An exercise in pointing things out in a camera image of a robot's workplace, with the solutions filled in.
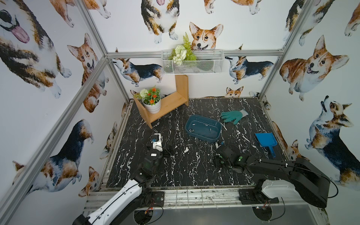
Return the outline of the teal plastic storage box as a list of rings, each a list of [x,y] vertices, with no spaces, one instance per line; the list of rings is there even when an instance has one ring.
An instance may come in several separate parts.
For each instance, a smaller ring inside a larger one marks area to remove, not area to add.
[[[221,128],[219,121],[196,114],[191,115],[185,125],[189,136],[210,143],[215,143],[220,138]]]

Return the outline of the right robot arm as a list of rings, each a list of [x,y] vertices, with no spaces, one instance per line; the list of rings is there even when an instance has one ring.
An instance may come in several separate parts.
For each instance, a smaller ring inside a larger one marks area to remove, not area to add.
[[[215,160],[222,167],[238,174],[252,173],[275,177],[276,180],[260,179],[249,191],[241,191],[243,204],[270,203],[281,197],[302,199],[318,208],[326,208],[330,179],[309,161],[278,161],[237,154],[229,146],[216,149]]]

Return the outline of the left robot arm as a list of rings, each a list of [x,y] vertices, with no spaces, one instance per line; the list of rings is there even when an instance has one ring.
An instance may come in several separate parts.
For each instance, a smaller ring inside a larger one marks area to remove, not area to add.
[[[158,169],[166,157],[174,154],[174,147],[168,146],[162,151],[159,146],[149,150],[143,162],[139,164],[135,173],[126,182],[123,188],[109,201],[89,216],[81,214],[74,225],[114,225],[121,223],[131,212],[139,207],[153,206],[150,185],[159,178]]]

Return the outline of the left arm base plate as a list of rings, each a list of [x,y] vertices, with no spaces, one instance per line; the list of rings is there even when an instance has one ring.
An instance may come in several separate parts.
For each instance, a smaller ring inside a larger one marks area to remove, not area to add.
[[[164,191],[149,191],[141,193],[127,206],[133,209],[152,207],[154,205],[164,206],[165,192]]]

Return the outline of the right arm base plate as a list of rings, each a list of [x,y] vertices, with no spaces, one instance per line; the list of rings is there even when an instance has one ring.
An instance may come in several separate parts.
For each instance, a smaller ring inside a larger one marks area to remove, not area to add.
[[[239,189],[239,200],[244,205],[249,204],[265,204],[265,203],[279,203],[278,198],[269,198],[263,192],[255,189]]]

